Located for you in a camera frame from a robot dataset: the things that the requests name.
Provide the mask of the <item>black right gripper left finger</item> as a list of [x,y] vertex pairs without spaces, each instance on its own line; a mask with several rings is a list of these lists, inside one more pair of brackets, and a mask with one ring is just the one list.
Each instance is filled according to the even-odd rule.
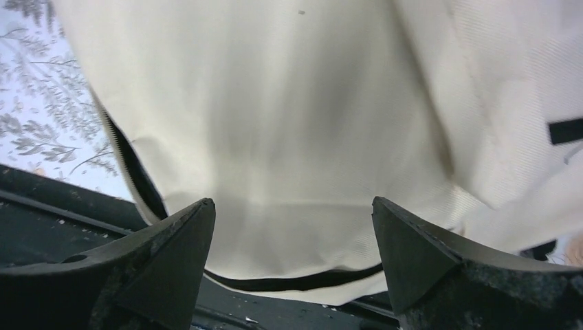
[[2,329],[189,329],[215,227],[201,199],[60,263],[1,270]]

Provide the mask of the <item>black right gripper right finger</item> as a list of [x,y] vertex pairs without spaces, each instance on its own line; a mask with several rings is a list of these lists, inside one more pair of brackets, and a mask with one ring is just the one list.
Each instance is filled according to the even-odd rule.
[[372,218],[401,328],[582,328],[580,268],[481,245],[383,197]]

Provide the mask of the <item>beige canvas backpack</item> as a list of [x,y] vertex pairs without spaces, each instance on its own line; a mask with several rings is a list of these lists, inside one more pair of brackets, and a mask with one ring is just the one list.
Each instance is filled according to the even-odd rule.
[[372,200],[506,252],[582,229],[581,1],[55,1],[96,104],[208,278],[386,289]]

